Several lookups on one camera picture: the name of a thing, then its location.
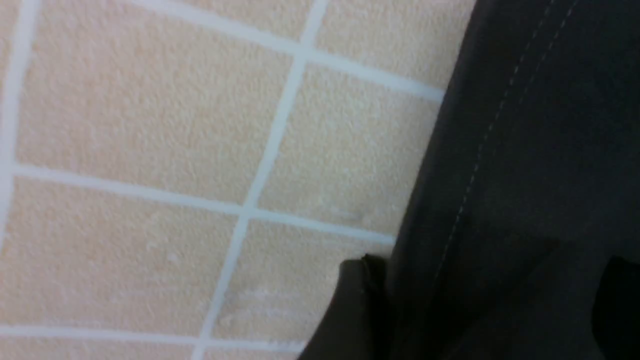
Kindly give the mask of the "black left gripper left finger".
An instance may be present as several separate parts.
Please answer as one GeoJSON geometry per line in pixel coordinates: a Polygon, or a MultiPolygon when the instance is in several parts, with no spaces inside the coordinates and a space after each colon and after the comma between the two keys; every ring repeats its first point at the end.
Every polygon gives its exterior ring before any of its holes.
{"type": "Polygon", "coordinates": [[[329,306],[300,360],[386,360],[390,312],[386,258],[366,254],[339,266],[329,306]]]}

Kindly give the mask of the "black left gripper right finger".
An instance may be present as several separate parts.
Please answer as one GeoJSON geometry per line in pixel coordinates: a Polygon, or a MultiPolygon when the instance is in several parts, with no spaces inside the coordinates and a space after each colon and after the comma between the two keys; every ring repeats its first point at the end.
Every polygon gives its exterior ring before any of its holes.
{"type": "Polygon", "coordinates": [[[640,265],[615,256],[592,309],[592,332],[606,360],[640,358],[640,265]]]}

